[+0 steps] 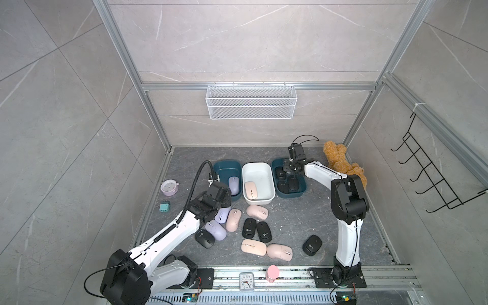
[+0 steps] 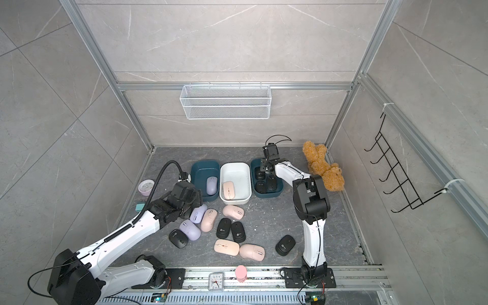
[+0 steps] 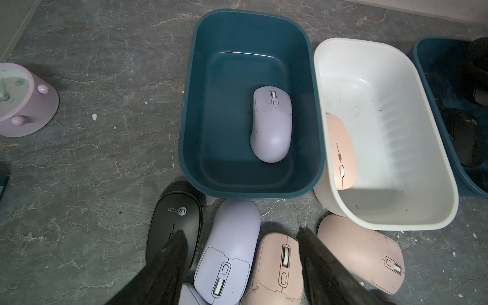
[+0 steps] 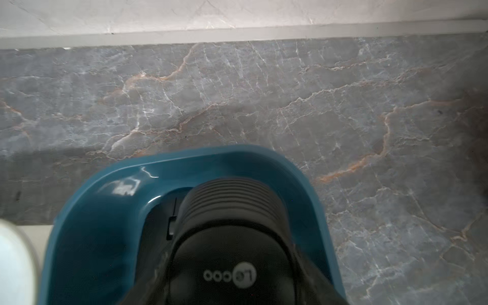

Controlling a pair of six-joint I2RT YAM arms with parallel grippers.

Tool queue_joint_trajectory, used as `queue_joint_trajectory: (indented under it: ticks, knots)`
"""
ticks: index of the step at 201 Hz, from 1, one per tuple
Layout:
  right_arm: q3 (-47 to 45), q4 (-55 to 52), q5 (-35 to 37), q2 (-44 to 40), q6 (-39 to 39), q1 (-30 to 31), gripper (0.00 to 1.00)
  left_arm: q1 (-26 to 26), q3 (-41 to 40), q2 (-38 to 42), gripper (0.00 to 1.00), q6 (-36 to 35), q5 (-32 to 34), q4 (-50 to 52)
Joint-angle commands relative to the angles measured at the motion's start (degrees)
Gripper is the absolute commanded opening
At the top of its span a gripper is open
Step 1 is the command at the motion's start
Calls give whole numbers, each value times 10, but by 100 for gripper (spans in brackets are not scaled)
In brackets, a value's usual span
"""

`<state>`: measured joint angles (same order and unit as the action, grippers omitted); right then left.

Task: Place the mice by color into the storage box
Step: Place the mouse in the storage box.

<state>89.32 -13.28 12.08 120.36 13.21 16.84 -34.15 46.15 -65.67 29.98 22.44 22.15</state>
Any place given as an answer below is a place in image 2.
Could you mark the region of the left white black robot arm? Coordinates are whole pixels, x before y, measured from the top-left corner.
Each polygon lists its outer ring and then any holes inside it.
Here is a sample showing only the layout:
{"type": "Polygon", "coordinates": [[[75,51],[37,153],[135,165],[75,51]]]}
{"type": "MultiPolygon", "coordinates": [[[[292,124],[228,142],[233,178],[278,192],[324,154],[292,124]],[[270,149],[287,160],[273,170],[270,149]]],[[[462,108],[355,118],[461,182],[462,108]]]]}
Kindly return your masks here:
{"type": "Polygon", "coordinates": [[[110,235],[73,252],[61,252],[54,262],[47,291],[57,304],[95,304],[100,299],[137,285],[161,287],[168,278],[165,265],[153,255],[132,264],[112,263],[146,237],[178,218],[188,218],[202,205],[202,192],[187,181],[178,182],[160,199],[147,203],[134,219],[110,235]]]}

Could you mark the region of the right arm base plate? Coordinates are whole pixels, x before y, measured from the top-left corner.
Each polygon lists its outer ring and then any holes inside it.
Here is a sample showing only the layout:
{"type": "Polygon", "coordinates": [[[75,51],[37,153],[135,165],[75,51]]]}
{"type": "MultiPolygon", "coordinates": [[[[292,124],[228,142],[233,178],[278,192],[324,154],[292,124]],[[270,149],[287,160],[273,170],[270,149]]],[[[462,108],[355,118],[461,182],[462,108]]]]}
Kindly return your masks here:
{"type": "Polygon", "coordinates": [[[319,275],[309,282],[303,277],[300,268],[284,267],[279,270],[279,274],[284,279],[286,288],[303,288],[305,285],[312,288],[337,287],[333,270],[330,268],[327,269],[325,275],[319,275]]]}

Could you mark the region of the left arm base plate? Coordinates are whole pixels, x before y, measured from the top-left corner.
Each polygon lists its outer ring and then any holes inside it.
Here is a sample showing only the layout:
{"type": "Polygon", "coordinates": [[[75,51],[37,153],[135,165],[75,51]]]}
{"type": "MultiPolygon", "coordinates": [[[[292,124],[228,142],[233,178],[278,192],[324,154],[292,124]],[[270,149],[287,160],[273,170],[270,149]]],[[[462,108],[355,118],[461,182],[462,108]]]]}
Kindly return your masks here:
{"type": "Polygon", "coordinates": [[[171,289],[181,289],[185,280],[186,269],[170,268],[166,269],[166,279],[161,286],[153,286],[150,283],[132,286],[132,289],[166,289],[171,282],[171,289]]]}

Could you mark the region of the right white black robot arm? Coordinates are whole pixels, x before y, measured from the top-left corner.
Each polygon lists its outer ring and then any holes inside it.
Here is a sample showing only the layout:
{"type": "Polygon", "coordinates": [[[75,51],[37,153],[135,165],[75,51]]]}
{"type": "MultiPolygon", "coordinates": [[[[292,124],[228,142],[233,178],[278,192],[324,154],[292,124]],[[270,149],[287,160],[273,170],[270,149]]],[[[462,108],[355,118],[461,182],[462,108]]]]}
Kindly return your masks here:
{"type": "Polygon", "coordinates": [[[261,171],[273,174],[292,187],[294,208],[304,228],[301,274],[306,284],[319,282],[327,275],[324,227],[330,204],[322,177],[308,174],[281,158],[275,143],[263,146],[261,171]]]}

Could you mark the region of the purple mouse bottom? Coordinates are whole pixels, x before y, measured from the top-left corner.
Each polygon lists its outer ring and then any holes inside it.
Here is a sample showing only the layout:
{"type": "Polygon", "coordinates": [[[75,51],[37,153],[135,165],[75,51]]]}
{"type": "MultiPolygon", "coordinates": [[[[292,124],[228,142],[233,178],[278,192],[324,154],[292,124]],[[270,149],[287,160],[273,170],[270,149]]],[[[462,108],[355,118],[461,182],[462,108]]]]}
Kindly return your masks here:
{"type": "Polygon", "coordinates": [[[206,181],[206,193],[208,196],[213,196],[218,191],[218,178],[211,176],[206,181]]]}

